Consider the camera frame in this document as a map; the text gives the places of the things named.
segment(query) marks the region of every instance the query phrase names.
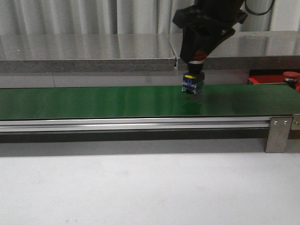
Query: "green conveyor belt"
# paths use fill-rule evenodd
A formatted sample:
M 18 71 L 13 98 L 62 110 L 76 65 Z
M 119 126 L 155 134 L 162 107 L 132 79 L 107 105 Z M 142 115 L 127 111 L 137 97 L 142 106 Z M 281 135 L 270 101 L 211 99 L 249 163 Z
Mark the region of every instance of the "green conveyor belt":
M 0 120 L 297 113 L 300 94 L 286 85 L 206 85 L 198 96 L 180 86 L 0 89 Z

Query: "white floor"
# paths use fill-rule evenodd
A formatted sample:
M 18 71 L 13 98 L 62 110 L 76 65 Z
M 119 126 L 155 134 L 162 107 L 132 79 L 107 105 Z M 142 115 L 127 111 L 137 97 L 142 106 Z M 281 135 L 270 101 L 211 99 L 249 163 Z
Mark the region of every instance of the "white floor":
M 248 144 L 0 144 L 1 153 L 53 153 L 0 157 L 0 225 L 299 225 L 300 154 L 265 154 L 260 142 Z M 187 145 L 257 152 L 146 154 Z M 130 148 L 145 154 L 108 154 Z M 97 150 L 105 151 L 88 155 Z M 72 151 L 87 155 L 55 156 Z

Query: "conveyor belt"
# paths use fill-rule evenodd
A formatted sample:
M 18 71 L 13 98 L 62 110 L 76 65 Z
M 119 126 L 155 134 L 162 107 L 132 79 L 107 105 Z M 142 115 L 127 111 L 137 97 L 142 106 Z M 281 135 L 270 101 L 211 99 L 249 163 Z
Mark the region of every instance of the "conveyor belt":
M 130 133 L 152 135 L 153 131 L 236 133 L 270 128 L 272 144 L 268 146 L 277 149 L 273 144 L 277 145 L 279 139 L 286 142 L 291 124 L 297 122 L 292 120 L 300 113 L 300 95 L 286 85 L 206 85 L 198 96 L 181 93 L 180 89 L 1 89 L 0 138 L 100 132 L 106 140 L 103 134 L 115 132 L 129 137 Z
M 0 90 L 0 120 L 279 116 L 300 112 L 285 85 L 207 85 L 191 96 L 179 86 Z

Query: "end effector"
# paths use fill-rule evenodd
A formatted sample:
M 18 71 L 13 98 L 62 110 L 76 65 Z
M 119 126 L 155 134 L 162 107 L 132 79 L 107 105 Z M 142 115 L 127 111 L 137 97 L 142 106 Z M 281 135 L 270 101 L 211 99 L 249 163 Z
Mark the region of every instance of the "end effector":
M 183 29 L 180 57 L 187 63 L 183 91 L 198 94 L 204 80 L 203 62 L 223 41 L 231 37 L 236 23 L 244 23 L 247 14 L 240 10 L 244 0 L 195 0 L 194 5 L 177 10 L 173 18 Z

